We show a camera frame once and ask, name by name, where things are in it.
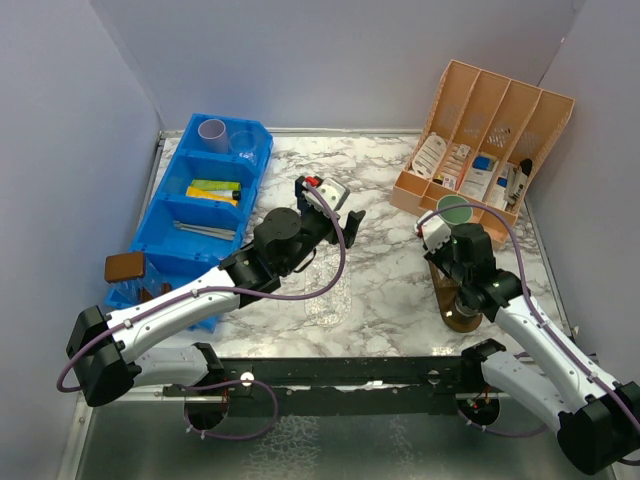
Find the green plastic cup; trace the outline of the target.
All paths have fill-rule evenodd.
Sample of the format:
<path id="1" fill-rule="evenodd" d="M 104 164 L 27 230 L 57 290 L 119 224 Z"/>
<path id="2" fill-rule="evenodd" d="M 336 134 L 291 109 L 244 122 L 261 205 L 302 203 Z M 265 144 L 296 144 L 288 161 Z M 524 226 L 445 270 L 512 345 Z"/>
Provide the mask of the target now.
<path id="1" fill-rule="evenodd" d="M 449 226 L 469 223 L 473 217 L 473 208 L 468 200 L 454 194 L 441 197 L 437 210 L 441 219 Z"/>

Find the dark blue plastic cup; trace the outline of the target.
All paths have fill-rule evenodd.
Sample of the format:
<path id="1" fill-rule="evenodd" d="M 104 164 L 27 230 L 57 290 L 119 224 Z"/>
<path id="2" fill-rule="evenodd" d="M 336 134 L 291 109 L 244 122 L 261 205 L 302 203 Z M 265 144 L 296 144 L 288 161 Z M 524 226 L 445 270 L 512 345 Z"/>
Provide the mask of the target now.
<path id="1" fill-rule="evenodd" d="M 451 312 L 451 319 L 459 324 L 467 325 L 482 320 L 482 314 L 465 306 L 458 295 L 452 300 Z"/>

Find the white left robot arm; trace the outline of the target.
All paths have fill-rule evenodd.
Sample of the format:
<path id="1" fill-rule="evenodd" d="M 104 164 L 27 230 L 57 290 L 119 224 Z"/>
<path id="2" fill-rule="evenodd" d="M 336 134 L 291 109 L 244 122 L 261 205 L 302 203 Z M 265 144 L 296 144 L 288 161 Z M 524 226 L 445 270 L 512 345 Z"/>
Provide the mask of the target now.
<path id="1" fill-rule="evenodd" d="M 303 271 L 318 245 L 328 242 L 344 257 L 356 238 L 363 211 L 351 211 L 344 225 L 338 211 L 350 194 L 332 178 L 300 177 L 297 207 L 271 210 L 253 231 L 251 242 L 195 280 L 157 298 L 108 315 L 98 307 L 77 317 L 66 347 L 68 362 L 56 381 L 62 393 L 81 392 L 91 407 L 106 405 L 133 388 L 192 387 L 206 395 L 223 376 L 212 347 L 162 347 L 164 340 L 210 317 L 230 313 L 260 299 L 279 299 L 282 278 Z"/>

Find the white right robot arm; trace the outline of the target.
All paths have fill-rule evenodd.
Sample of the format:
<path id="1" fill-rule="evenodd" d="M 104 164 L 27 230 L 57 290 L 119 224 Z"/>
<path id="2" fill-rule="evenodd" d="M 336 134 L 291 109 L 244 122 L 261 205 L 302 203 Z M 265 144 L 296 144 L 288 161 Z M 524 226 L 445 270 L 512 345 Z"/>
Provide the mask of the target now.
<path id="1" fill-rule="evenodd" d="M 441 302 L 444 321 L 464 331 L 481 317 L 498 325 L 536 363 L 485 341 L 464 350 L 461 383 L 494 387 L 555 434 L 567 459 L 593 475 L 639 449 L 639 387 L 623 384 L 584 354 L 543 312 L 520 277 L 496 265 L 478 224 L 449 226 L 435 216 L 418 226 L 425 258 L 456 286 Z"/>

